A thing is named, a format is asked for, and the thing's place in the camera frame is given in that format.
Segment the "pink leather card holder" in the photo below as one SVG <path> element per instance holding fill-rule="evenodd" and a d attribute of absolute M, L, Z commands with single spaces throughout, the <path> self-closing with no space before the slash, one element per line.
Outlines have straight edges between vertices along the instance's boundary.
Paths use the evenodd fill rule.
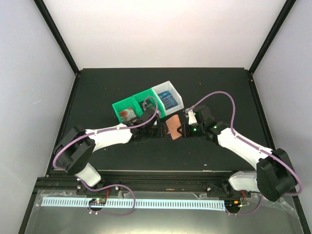
<path fill-rule="evenodd" d="M 170 117 L 169 119 L 167 119 L 166 121 L 166 125 L 168 127 L 168 132 L 171 135 L 171 138 L 173 140 L 176 140 L 176 132 L 177 132 L 177 128 L 181 125 L 180 119 L 178 115 L 173 115 L 172 117 Z"/>

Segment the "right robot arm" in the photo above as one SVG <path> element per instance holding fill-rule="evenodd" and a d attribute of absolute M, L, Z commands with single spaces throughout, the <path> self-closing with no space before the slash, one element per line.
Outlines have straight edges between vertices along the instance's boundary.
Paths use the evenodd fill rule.
<path fill-rule="evenodd" d="M 217 122 L 206 105 L 195 107 L 187 116 L 188 121 L 177 128 L 182 137 L 204 137 L 235 153 L 254 168 L 254 172 L 235 172 L 224 181 L 221 185 L 224 195 L 234 196 L 245 190 L 277 201 L 295 189 L 298 180 L 284 150 L 261 146 L 232 130 L 229 124 Z"/>

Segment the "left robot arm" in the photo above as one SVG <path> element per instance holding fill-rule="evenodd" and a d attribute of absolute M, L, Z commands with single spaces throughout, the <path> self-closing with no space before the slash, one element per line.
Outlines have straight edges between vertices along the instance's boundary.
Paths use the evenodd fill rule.
<path fill-rule="evenodd" d="M 98 195 L 104 191 L 105 183 L 89 162 L 91 155 L 112 145 L 164 137 L 168 127 L 161 122 L 159 114 L 160 111 L 147 109 L 140 117 L 113 127 L 95 130 L 75 127 L 54 148 L 53 167 L 76 176 L 89 191 Z"/>

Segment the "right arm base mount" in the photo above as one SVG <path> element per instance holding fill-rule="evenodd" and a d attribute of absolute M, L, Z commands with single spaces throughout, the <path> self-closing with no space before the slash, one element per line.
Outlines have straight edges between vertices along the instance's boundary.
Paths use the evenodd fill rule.
<path fill-rule="evenodd" d="M 241 198 L 244 197 L 241 191 L 231 187 L 225 180 L 210 180 L 206 184 L 206 193 L 211 197 L 219 198 Z"/>

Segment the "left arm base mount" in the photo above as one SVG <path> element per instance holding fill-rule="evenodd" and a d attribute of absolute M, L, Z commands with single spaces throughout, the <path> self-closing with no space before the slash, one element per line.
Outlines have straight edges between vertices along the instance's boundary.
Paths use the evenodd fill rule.
<path fill-rule="evenodd" d="M 76 189 L 77 195 L 85 195 L 86 197 L 104 197 L 104 196 L 118 196 L 118 192 L 121 192 L 123 189 L 119 184 L 119 181 L 117 180 L 111 180 L 111 179 L 102 179 L 98 184 L 96 184 L 93 187 L 90 187 L 92 190 L 97 191 L 90 191 L 88 190 L 82 182 L 80 182 Z M 105 190 L 100 190 L 103 187 L 107 187 L 109 185 L 114 185 L 113 187 L 110 187 Z"/>

